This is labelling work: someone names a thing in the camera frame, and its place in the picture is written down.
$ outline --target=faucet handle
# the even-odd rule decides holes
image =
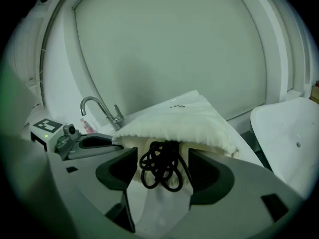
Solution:
[[[116,117],[114,118],[114,120],[115,120],[116,122],[122,122],[122,121],[124,120],[124,116],[122,115],[122,113],[121,113],[119,107],[118,107],[117,105],[114,105],[114,109],[116,110],[116,113],[117,113],[117,115],[116,115]]]

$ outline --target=coiled black cord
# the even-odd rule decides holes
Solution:
[[[181,162],[186,175],[192,184],[188,167],[179,154],[179,143],[177,141],[152,142],[148,152],[145,153],[139,161],[139,166],[142,169],[141,180],[143,185],[148,189],[153,189],[161,183],[164,188],[171,192],[181,190],[183,187],[183,179],[180,171],[177,169],[178,161]],[[155,182],[153,185],[149,186],[146,184],[145,171],[151,171],[155,176]],[[173,172],[176,173],[178,178],[178,186],[174,189],[170,188],[166,183],[172,177]]]

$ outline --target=white curved panel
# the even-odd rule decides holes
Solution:
[[[82,0],[76,20],[99,94],[124,115],[194,89],[225,119],[265,101],[262,45],[241,0]]]

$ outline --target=black cable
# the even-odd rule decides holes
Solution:
[[[164,188],[171,192],[177,192],[183,187],[183,179],[180,171],[177,169],[178,161],[181,162],[189,182],[192,184],[191,175],[189,173],[188,167],[179,154],[179,142],[177,141],[165,141],[158,142],[154,141],[150,145],[150,149],[145,153],[139,161],[140,168],[142,169],[141,180],[143,185],[148,189],[155,188],[159,183],[161,183]],[[153,185],[147,185],[145,181],[145,171],[151,171],[155,176],[155,182]],[[177,175],[178,186],[176,188],[170,188],[167,185],[167,181],[172,177],[173,172]]]

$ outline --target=faucet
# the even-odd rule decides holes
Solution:
[[[81,110],[82,116],[86,115],[85,104],[89,100],[93,100],[99,105],[99,107],[101,108],[102,112],[105,114],[106,119],[110,122],[110,124],[113,126],[115,131],[119,130],[122,127],[120,125],[120,123],[124,120],[124,117],[123,117],[122,113],[120,112],[120,109],[118,108],[118,106],[114,105],[114,108],[115,108],[115,110],[117,112],[117,116],[113,117],[113,115],[110,113],[110,111],[106,107],[106,105],[103,104],[100,100],[98,100],[95,97],[85,97],[85,98],[83,98],[83,100],[81,101],[81,104],[80,104],[80,110]]]

